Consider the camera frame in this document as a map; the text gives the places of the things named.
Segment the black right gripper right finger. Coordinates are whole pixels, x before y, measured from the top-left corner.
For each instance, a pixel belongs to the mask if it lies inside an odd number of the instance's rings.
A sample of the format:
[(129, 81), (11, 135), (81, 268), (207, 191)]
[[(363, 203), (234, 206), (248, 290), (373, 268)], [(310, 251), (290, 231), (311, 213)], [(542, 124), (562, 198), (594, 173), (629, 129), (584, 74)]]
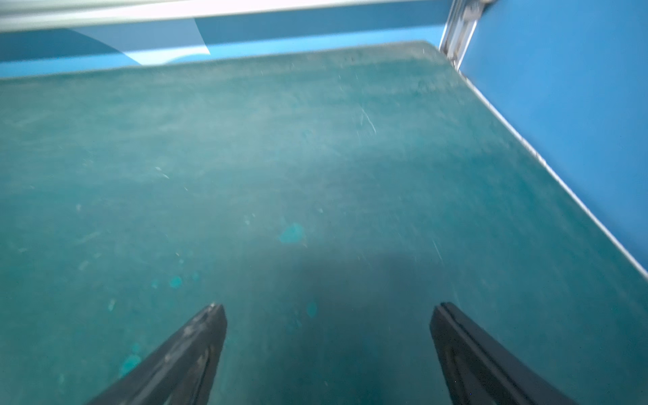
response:
[(437, 305), (430, 334), (454, 404), (573, 404), (456, 305)]

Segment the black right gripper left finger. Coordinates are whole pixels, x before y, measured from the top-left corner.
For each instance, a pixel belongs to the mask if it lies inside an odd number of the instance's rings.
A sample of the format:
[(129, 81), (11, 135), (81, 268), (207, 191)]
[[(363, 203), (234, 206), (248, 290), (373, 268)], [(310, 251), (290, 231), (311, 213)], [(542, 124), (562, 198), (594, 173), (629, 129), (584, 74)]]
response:
[(95, 405), (207, 404), (227, 332), (221, 304), (209, 304), (126, 376), (89, 401)]

